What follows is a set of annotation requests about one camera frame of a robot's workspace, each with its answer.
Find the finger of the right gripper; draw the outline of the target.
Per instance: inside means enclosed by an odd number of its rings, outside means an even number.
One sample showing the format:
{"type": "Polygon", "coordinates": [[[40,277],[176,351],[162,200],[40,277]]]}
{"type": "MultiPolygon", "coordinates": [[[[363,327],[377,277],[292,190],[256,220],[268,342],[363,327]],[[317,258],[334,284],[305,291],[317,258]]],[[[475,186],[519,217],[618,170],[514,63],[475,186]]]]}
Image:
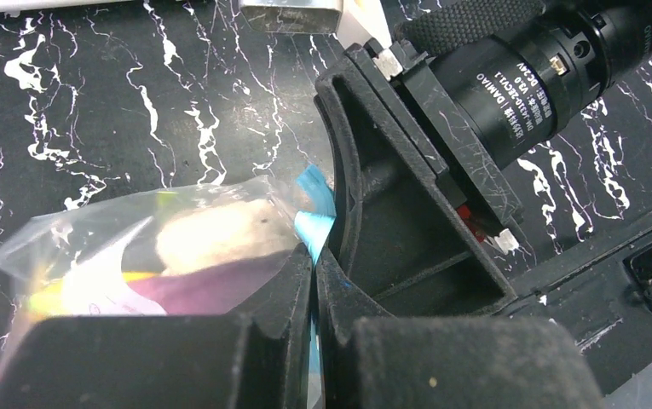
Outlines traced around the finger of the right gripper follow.
{"type": "Polygon", "coordinates": [[[514,301],[482,241],[517,231],[517,197],[425,55],[354,44],[314,86],[333,154],[328,244],[345,275],[400,316],[514,301]]]}

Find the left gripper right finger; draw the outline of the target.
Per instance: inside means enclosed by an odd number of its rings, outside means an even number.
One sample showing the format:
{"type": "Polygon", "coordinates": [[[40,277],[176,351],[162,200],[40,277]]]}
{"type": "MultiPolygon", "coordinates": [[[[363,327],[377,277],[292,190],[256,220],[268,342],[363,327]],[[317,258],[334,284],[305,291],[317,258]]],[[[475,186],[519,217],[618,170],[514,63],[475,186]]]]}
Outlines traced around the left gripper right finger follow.
{"type": "Polygon", "coordinates": [[[403,318],[352,283],[330,251],[314,267],[327,408],[600,408],[565,329],[492,316],[403,318]]]}

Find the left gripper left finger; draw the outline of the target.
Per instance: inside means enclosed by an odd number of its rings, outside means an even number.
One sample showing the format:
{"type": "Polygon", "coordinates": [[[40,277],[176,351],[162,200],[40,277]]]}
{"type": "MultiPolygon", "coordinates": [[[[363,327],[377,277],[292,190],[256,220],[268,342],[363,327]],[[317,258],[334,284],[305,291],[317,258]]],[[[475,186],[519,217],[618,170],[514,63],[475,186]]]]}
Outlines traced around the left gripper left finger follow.
{"type": "Polygon", "coordinates": [[[230,313],[41,321],[0,370],[0,408],[303,408],[312,272],[298,245],[230,313]]]}

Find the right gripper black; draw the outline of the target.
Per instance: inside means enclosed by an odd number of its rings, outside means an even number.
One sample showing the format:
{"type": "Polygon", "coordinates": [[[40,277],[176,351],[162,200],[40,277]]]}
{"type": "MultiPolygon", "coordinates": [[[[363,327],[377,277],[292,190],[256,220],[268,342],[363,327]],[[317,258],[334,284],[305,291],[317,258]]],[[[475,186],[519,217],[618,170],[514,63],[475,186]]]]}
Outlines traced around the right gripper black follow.
{"type": "Polygon", "coordinates": [[[652,1],[457,1],[392,38],[430,57],[504,169],[652,56],[652,1]]]}

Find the dark purple toy eggplant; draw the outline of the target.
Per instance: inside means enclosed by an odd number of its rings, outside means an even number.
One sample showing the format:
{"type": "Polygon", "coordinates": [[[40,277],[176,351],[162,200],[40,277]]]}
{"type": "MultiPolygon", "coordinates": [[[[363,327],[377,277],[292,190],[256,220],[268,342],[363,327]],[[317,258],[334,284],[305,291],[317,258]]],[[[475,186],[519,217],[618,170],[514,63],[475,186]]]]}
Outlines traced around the dark purple toy eggplant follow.
{"type": "Polygon", "coordinates": [[[156,302],[169,315],[225,314],[269,282],[284,266],[289,251],[241,259],[191,274],[130,281],[128,286],[156,302]]]}

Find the clear zip top bag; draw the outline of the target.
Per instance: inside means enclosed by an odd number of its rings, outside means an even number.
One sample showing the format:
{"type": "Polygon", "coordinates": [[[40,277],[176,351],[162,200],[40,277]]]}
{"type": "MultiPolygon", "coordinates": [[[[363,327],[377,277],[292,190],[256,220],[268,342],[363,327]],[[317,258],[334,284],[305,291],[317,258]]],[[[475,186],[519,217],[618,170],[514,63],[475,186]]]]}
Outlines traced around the clear zip top bag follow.
{"type": "Polygon", "coordinates": [[[257,176],[33,217],[0,245],[19,307],[0,408],[308,408],[326,178],[257,176]]]}

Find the white green toy cabbage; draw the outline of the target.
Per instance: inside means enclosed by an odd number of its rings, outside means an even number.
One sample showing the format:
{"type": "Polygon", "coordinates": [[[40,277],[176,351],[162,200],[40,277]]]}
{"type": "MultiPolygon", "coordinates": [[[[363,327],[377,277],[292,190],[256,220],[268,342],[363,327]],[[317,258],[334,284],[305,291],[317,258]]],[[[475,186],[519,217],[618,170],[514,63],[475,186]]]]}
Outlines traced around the white green toy cabbage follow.
{"type": "Polygon", "coordinates": [[[292,250],[299,239],[288,215],[268,199],[187,210],[159,230],[155,250],[164,276],[292,250]]]}

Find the yellow toy banana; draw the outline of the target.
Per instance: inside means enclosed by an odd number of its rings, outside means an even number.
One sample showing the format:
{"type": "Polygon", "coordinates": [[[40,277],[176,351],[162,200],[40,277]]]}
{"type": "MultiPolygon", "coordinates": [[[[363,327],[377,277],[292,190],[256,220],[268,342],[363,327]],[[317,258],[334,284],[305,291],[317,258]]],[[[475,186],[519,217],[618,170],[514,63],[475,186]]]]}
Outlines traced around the yellow toy banana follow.
{"type": "Polygon", "coordinates": [[[45,318],[60,315],[165,315],[157,302],[134,291],[130,285],[155,273],[124,272],[105,278],[67,275],[26,300],[29,314],[45,318]]]}

